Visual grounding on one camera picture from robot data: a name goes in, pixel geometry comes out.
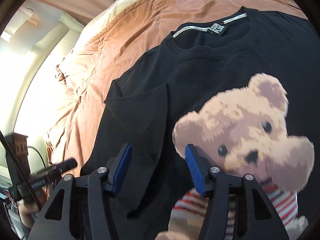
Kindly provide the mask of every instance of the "teddy bear head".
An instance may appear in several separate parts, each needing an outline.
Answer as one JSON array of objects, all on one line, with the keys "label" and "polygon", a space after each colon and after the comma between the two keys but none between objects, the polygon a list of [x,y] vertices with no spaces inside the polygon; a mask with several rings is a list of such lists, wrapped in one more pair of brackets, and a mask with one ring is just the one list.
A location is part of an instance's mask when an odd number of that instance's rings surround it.
[{"label": "teddy bear head", "polygon": [[197,113],[180,118],[172,132],[179,155],[194,144],[212,166],[228,174],[272,179],[280,189],[307,183],[314,149],[306,137],[287,136],[286,91],[269,75],[253,76],[248,87],[218,93]]}]

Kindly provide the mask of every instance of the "black cable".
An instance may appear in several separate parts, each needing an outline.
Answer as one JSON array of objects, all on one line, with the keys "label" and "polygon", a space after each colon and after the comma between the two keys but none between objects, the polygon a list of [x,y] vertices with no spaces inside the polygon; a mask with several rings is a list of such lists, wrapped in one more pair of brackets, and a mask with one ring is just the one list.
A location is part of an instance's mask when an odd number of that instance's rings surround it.
[{"label": "black cable", "polygon": [[43,158],[42,158],[42,156],[41,156],[41,154],[40,154],[40,152],[35,148],[35,147],[33,147],[33,146],[28,146],[28,148],[29,149],[33,149],[33,150],[35,150],[38,154],[39,154],[39,156],[40,156],[40,158],[41,158],[41,160],[42,160],[42,163],[43,163],[43,166],[45,167],[45,163],[44,163],[44,160],[43,160]]},{"label": "black cable", "polygon": [[17,159],[17,157],[14,155],[10,145],[8,144],[7,140],[5,139],[4,135],[2,134],[2,132],[0,131],[0,142],[2,143],[2,145],[4,146],[5,150],[8,152],[8,154],[11,156],[14,164],[16,165],[17,167],[17,170],[23,180],[23,182],[26,184],[29,192],[31,193],[34,201],[36,202],[37,204],[37,207],[39,209],[39,211],[41,211],[41,204],[40,204],[40,201],[38,200],[37,196],[36,196],[36,193],[35,191],[33,190],[33,188],[31,187],[28,179],[27,179],[27,176],[25,175],[23,169],[21,168],[21,165]]}]

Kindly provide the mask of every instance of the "bed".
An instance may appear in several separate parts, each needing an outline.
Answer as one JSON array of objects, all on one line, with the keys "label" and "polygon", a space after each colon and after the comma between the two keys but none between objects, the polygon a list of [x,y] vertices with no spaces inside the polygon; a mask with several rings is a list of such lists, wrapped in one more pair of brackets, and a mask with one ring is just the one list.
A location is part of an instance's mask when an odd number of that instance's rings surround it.
[{"label": "bed", "polygon": [[46,108],[44,139],[49,161],[92,152],[112,80],[130,69],[170,31],[185,22],[209,22],[241,6],[306,18],[293,0],[117,0],[82,31],[74,49],[55,68],[55,92]]}]

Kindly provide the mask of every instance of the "blue gripper pad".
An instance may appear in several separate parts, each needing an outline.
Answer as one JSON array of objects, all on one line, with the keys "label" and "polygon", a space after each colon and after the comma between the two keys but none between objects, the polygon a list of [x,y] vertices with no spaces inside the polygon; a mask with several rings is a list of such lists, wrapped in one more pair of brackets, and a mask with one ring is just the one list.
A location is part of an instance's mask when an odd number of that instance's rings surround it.
[{"label": "blue gripper pad", "polygon": [[112,184],[111,192],[113,194],[118,194],[122,188],[125,176],[129,169],[129,165],[132,158],[132,147],[130,144],[124,144],[116,157],[109,175],[109,183]]},{"label": "blue gripper pad", "polygon": [[192,177],[192,182],[201,197],[206,197],[205,178],[208,179],[208,169],[203,158],[198,154],[193,144],[188,144],[185,150],[186,162]]}]

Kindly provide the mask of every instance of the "teddy bear nose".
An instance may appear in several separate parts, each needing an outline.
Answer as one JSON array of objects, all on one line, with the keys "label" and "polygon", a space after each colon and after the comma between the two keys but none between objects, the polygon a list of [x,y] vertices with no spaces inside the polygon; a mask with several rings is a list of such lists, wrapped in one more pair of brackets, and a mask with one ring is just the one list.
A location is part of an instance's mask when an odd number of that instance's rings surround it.
[{"label": "teddy bear nose", "polygon": [[249,154],[247,155],[247,157],[244,158],[244,160],[247,163],[257,163],[258,160],[258,151],[251,151],[249,152]]}]

